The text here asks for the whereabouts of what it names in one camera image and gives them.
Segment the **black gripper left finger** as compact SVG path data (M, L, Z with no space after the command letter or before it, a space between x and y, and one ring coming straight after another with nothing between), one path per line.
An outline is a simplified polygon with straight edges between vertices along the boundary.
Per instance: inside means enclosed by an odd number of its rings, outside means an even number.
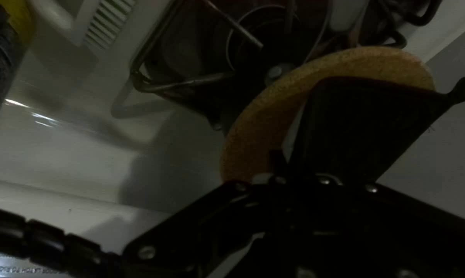
M268 183L226 182L130 240L124 256L139 262L221 259L266 229L269 191Z

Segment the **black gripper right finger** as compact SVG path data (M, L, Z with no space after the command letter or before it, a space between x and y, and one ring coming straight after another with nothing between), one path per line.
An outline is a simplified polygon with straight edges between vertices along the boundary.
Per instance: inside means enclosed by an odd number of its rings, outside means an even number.
M448 109L465 101L465 77L451 90L370 77L331 77L308 94L291 154L294 177L329 174L343 183L377 180Z

